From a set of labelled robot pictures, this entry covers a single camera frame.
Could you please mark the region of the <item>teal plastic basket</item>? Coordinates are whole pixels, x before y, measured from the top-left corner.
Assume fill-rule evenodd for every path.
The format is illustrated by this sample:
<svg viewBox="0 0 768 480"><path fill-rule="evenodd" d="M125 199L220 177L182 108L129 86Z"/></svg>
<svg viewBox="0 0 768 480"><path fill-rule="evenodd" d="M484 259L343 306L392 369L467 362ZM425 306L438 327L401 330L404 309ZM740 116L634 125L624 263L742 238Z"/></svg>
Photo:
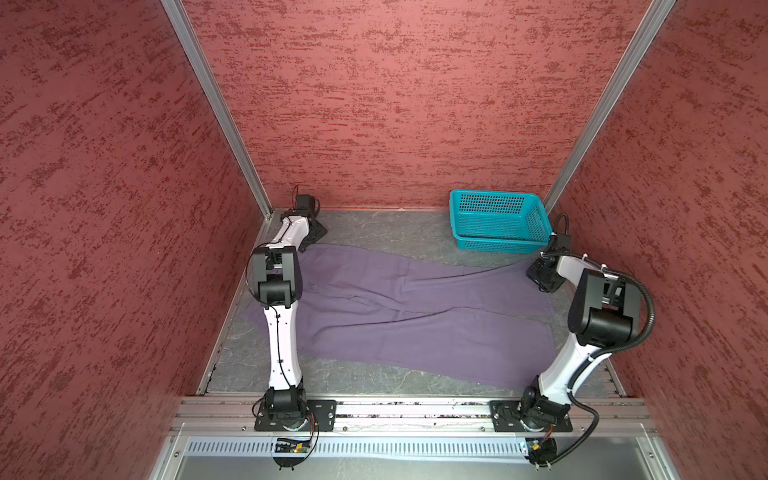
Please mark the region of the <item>teal plastic basket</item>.
<svg viewBox="0 0 768 480"><path fill-rule="evenodd" d="M453 190L449 215L457 247L465 251L531 254L552 235L544 205L531 193Z"/></svg>

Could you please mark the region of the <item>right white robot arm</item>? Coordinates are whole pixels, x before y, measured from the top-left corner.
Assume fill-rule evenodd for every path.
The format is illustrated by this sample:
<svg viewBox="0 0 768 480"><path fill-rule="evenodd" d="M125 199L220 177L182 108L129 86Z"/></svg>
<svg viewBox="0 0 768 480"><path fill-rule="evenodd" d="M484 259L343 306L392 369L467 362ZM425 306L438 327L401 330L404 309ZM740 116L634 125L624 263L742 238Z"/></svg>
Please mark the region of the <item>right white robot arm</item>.
<svg viewBox="0 0 768 480"><path fill-rule="evenodd" d="M543 257L552 276L571 283L568 338L552 364L523 393L518 412L523 427L539 432L563 424L586 378L608 359L614 347L639 334L643 294L621 273L570 254Z"/></svg>

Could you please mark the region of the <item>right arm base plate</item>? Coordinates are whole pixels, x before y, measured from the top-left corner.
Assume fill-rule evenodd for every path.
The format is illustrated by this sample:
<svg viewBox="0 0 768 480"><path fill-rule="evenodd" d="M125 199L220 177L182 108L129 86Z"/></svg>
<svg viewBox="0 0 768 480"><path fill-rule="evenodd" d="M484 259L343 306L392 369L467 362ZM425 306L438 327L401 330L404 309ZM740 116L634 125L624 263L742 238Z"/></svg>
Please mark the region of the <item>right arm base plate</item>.
<svg viewBox="0 0 768 480"><path fill-rule="evenodd" d="M494 431L533 434L570 433L573 426L568 404L549 400L494 400L489 402Z"/></svg>

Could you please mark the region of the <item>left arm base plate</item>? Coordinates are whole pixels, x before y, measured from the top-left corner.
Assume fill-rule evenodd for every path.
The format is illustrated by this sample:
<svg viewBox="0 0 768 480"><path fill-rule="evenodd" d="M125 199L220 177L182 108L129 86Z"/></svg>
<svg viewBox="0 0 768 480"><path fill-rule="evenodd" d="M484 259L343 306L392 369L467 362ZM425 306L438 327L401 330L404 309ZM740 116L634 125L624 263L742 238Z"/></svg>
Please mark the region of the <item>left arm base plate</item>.
<svg viewBox="0 0 768 480"><path fill-rule="evenodd" d="M338 402L336 400L308 399L302 403L305 412L301 413L295 420L281 420L274 413L269 416L270 410L262 402L258 405L256 417L254 419L255 431L259 432L331 432L334 429L336 410Z"/></svg>

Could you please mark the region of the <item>purple trousers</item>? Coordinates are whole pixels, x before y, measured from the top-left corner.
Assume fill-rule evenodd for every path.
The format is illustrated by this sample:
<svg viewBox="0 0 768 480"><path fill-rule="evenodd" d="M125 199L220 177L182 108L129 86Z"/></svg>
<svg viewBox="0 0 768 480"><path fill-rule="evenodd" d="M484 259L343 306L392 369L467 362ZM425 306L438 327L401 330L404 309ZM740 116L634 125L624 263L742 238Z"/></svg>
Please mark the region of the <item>purple trousers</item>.
<svg viewBox="0 0 768 480"><path fill-rule="evenodd" d="M552 302L522 264L482 269L328 244L299 262L301 353L506 389L555 358Z"/></svg>

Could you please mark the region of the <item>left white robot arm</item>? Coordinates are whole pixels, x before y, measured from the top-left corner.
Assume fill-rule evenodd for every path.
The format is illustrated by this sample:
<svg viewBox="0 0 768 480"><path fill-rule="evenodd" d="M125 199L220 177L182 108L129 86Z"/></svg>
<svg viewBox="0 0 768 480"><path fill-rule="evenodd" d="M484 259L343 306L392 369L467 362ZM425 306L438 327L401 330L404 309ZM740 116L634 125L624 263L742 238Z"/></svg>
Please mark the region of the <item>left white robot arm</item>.
<svg viewBox="0 0 768 480"><path fill-rule="evenodd" d="M269 383L261 400L263 416L287 431L310 426L297 345L297 313L303 295L299 254L325 235L326 229L306 209L281 217L275 237L251 252L246 285L265 315L269 337Z"/></svg>

